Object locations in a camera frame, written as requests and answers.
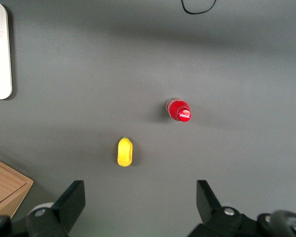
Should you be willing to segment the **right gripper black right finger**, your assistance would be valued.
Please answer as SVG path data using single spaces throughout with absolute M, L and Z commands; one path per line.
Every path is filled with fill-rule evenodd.
M 222 206 L 206 180 L 196 184 L 196 206 L 202 223 L 190 237 L 270 237 L 267 213 L 252 220 L 233 207 Z

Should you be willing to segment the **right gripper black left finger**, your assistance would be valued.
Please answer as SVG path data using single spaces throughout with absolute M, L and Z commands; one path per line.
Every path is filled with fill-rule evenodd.
M 50 207 L 37 207 L 18 221 L 0 215 L 0 237 L 68 237 L 84 207 L 84 182 L 73 181 Z

